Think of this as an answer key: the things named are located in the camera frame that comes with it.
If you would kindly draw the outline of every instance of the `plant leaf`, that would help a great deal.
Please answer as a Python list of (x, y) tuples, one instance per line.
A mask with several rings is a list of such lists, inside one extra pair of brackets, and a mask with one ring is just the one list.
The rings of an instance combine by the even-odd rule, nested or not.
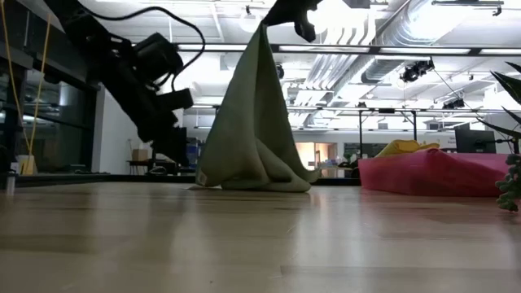
[(521, 81), (498, 72), (492, 72), (492, 75), (496, 77), (496, 80), (505, 88), (515, 102), (521, 105)]
[(507, 62), (511, 67), (513, 67), (515, 70), (517, 70), (519, 73), (521, 73), (521, 66), (515, 63)]
[(496, 125), (491, 125), (490, 123), (488, 122), (485, 122), (481, 119), (478, 118), (478, 121), (483, 123), (484, 125), (487, 125), (488, 127), (490, 127), (491, 129), (494, 129), (500, 133), (504, 133), (506, 135), (509, 135), (513, 138), (521, 138), (521, 133), (517, 132), (517, 131), (513, 131), (513, 130), (510, 130), (510, 129), (504, 129), (502, 127), (499, 127), (499, 126), (496, 126)]
[(512, 119), (514, 119), (515, 122), (517, 122), (518, 124), (521, 124), (521, 117), (515, 115), (513, 112), (511, 112), (509, 110), (506, 110), (505, 107), (503, 107), (503, 110), (505, 110), (506, 114), (510, 115), (510, 117), (512, 117)]

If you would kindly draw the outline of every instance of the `yellow cushion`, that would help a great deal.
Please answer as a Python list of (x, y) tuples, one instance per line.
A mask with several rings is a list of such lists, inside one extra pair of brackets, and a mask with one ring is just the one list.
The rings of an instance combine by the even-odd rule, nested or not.
[(389, 143), (380, 153), (376, 156), (384, 157), (389, 155), (399, 155), (399, 154), (409, 154), (415, 151), (426, 150), (429, 148), (440, 148), (440, 144), (431, 143), (431, 144), (419, 144), (415, 140), (400, 140), (397, 139)]

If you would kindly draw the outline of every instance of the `wooden floor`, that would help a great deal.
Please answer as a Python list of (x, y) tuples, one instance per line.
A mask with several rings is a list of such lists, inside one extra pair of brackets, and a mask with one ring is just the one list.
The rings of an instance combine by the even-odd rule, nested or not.
[(102, 183), (0, 205), (0, 292), (520, 292), (494, 199)]

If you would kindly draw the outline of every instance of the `computer monitor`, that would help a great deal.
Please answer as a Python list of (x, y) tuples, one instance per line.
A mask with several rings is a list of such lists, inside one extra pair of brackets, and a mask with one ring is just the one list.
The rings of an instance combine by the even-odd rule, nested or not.
[(493, 131), (456, 129), (458, 153), (496, 153)]

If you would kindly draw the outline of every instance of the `white wall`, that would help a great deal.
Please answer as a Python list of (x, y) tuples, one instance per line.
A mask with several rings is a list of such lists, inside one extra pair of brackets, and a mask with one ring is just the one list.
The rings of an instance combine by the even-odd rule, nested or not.
[(132, 148), (140, 143), (134, 123), (108, 91), (100, 90), (96, 99), (92, 171), (129, 174), (127, 160), (131, 159)]

